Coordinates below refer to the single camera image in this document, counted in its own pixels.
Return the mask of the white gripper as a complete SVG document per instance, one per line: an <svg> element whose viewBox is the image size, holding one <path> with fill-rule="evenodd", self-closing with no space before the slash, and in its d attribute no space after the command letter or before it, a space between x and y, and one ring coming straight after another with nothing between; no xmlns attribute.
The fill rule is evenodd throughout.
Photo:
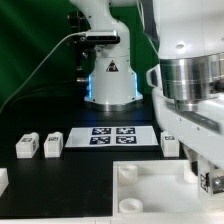
<svg viewBox="0 0 224 224"><path fill-rule="evenodd" d="M146 72L147 83L153 88L152 99L157 122L162 130L174 135L207 160L224 160L224 93L198 104L197 112L182 112L174 101L162 93L160 67ZM191 154L191 171L198 175L198 157ZM224 192L224 176L212 179L213 193Z"/></svg>

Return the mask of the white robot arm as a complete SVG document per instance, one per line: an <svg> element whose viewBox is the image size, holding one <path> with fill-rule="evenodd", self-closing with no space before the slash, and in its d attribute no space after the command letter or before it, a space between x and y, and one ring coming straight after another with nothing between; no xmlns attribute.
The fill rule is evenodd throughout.
<svg viewBox="0 0 224 224"><path fill-rule="evenodd" d="M147 71L159 126L186 145L210 193L224 189L224 0L70 0L87 18L96 61L85 100L119 111L141 100L128 28L112 6L137 4L158 64Z"/></svg>

